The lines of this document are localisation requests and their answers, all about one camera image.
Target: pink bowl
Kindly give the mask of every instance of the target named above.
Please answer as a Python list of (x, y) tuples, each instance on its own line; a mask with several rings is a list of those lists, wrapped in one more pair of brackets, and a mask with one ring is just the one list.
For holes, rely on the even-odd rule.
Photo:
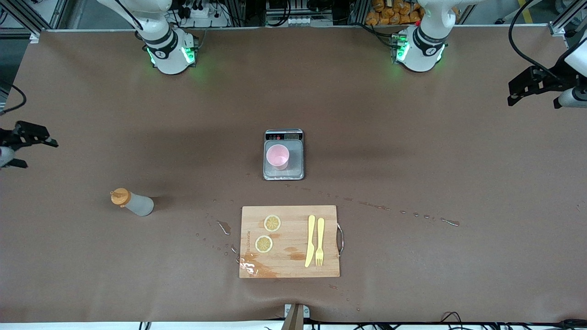
[(267, 150), (267, 161), (276, 170), (285, 170), (289, 161), (289, 150), (283, 144), (275, 144)]

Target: wooden cutting board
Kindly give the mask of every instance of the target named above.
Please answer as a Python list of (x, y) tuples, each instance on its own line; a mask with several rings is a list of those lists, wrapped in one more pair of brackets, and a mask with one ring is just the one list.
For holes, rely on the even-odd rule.
[[(265, 229), (265, 218), (277, 215), (281, 226), (277, 231)], [(324, 218), (322, 266), (316, 266), (315, 251), (308, 268), (308, 216), (316, 216), (312, 241), (318, 249), (318, 218)], [(336, 206), (245, 206), (242, 208), (240, 278), (339, 277), (336, 245)], [(255, 248), (258, 237), (267, 235), (273, 246), (266, 253)]]

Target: knife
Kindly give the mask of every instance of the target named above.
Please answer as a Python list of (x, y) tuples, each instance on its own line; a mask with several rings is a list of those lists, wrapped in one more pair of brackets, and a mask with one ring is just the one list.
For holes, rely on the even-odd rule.
[(310, 266), (312, 257), (314, 256), (314, 244), (312, 243), (312, 236), (314, 235), (314, 225), (316, 224), (316, 217), (310, 215), (308, 217), (308, 250), (306, 251), (306, 267)]

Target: yellow fork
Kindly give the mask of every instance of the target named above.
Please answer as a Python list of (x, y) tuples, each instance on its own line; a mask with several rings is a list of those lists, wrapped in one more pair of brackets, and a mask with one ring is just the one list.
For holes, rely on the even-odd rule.
[(318, 218), (318, 250), (316, 250), (316, 266), (322, 266), (324, 251), (322, 251), (322, 238), (324, 237), (324, 218)]

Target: digital scale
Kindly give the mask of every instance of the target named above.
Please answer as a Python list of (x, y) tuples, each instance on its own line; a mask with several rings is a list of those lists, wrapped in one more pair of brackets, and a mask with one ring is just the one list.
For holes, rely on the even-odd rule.
[[(267, 150), (276, 144), (284, 145), (289, 151), (288, 166), (285, 170), (277, 170), (267, 161)], [(301, 129), (267, 130), (265, 132), (263, 177), (266, 180), (302, 180), (303, 166), (303, 132)]]

